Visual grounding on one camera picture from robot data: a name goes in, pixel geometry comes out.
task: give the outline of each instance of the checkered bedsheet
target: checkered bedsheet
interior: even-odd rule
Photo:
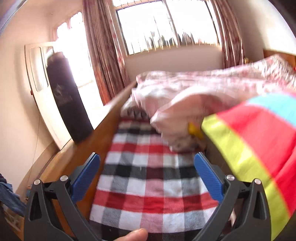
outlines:
[[[212,215],[212,200],[193,166],[147,120],[122,119],[107,155],[90,224],[103,240],[146,228],[148,240],[192,240]]]

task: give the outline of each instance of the colorful blanket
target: colorful blanket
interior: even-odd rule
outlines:
[[[258,96],[205,118],[202,129],[239,180],[261,179],[275,239],[296,209],[296,98]]]
[[[103,240],[146,228],[148,240],[192,240],[217,206],[193,166],[170,151],[147,120],[119,124],[94,198],[90,223]]]

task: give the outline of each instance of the black punching bag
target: black punching bag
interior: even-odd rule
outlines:
[[[75,144],[83,141],[94,130],[74,81],[69,61],[62,52],[48,59],[48,80],[61,117]]]

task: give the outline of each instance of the white door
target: white door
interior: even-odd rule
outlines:
[[[39,112],[58,148],[71,139],[54,100],[47,76],[47,59],[54,53],[55,42],[25,45],[25,60],[31,90]]]

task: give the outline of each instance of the metal screw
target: metal screw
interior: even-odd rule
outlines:
[[[258,178],[256,178],[256,179],[254,180],[254,182],[255,182],[256,184],[258,184],[258,185],[260,185],[260,184],[261,184],[261,180],[260,180],[260,179],[258,179]]]
[[[227,179],[228,181],[234,181],[234,180],[235,180],[235,177],[232,176],[232,175],[227,175],[227,176],[226,176],[226,179]]]
[[[40,180],[39,179],[36,179],[35,181],[34,181],[34,185],[39,185],[40,184]]]
[[[63,175],[63,176],[61,176],[60,180],[61,180],[62,182],[65,182],[65,181],[68,180],[68,176],[67,176],[67,175]]]

